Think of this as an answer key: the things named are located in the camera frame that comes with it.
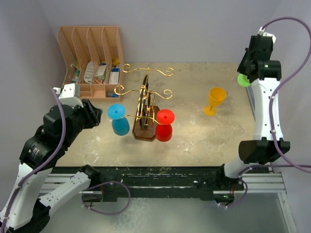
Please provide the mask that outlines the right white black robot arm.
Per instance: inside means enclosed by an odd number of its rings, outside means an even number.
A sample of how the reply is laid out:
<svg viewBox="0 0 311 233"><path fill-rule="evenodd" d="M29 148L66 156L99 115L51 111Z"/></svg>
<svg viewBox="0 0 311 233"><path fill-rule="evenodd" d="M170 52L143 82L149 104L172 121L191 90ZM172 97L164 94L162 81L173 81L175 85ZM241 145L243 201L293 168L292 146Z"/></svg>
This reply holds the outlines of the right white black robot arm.
<svg viewBox="0 0 311 233"><path fill-rule="evenodd" d="M237 158L224 165L224 173L216 178L221 190L233 185L248 165L274 162L280 153L290 150L290 142L283 139L279 120L278 91L281 63L271 60L274 35L253 35L237 71L246 76L254 95L255 132L252 140L239 143Z"/></svg>

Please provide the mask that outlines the yellow plastic wine glass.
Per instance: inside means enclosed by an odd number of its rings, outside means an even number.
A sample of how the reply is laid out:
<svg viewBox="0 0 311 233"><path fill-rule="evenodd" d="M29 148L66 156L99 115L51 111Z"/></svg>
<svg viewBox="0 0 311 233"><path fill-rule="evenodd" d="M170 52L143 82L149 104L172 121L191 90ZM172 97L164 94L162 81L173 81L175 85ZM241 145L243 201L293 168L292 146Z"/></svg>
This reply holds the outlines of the yellow plastic wine glass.
<svg viewBox="0 0 311 233"><path fill-rule="evenodd" d="M226 92L220 87L214 87L210 90L208 95L208 105L204 107L204 113L207 116L214 116L217 114L217 107L220 106L226 98Z"/></svg>

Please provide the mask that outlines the green plastic wine glass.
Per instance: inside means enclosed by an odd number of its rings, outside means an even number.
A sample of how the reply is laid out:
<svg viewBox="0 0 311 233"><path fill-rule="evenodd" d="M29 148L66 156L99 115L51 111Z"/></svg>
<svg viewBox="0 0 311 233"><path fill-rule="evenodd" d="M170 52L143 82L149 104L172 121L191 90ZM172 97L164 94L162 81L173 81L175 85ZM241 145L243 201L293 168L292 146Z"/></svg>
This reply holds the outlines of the green plastic wine glass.
<svg viewBox="0 0 311 233"><path fill-rule="evenodd" d="M239 74L237 78L238 84L242 87L249 87L251 85L246 75Z"/></svg>

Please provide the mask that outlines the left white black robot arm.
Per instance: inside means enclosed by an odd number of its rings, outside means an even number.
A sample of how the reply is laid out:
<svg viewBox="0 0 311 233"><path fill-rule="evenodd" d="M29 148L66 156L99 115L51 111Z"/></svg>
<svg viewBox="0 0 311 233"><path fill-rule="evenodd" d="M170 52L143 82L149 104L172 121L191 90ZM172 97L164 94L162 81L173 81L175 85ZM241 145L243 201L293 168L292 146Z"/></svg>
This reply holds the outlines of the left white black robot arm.
<svg viewBox="0 0 311 233"><path fill-rule="evenodd" d="M0 213L2 233L39 233L56 210L84 189L100 185L99 171L86 165L72 180L44 196L41 187L58 159L65 155L83 129L92 129L101 121L102 110L88 99L76 106L58 103L44 115L43 124L25 142L15 186Z"/></svg>

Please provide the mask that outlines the blue plastic wine glass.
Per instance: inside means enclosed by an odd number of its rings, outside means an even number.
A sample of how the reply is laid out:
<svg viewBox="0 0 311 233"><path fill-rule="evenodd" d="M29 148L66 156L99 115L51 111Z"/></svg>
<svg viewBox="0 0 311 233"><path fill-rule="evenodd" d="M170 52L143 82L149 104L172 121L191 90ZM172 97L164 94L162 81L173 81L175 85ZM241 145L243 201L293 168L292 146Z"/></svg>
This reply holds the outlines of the blue plastic wine glass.
<svg viewBox="0 0 311 233"><path fill-rule="evenodd" d="M128 134L130 127L125 116L125 107L122 104L112 104L107 109L107 115L112 119L112 129L116 135L124 136Z"/></svg>

